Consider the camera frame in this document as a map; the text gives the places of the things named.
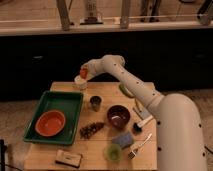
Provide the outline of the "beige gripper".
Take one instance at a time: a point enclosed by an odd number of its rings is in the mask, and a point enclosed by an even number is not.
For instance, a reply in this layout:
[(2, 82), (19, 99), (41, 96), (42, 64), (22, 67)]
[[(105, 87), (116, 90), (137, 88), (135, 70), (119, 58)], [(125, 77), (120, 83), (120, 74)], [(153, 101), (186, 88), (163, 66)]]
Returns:
[(96, 76), (94, 64), (87, 62), (80, 67), (80, 77), (85, 80), (91, 80)]

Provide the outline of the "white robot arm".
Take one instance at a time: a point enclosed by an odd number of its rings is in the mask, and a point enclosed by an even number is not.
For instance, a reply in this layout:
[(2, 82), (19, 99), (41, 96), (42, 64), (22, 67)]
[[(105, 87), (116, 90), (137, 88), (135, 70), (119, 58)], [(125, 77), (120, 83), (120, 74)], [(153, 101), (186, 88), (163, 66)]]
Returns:
[(120, 55), (104, 55), (81, 65), (90, 80), (102, 73), (118, 79), (155, 118), (158, 171), (208, 171), (199, 110), (186, 95), (163, 95), (128, 72)]

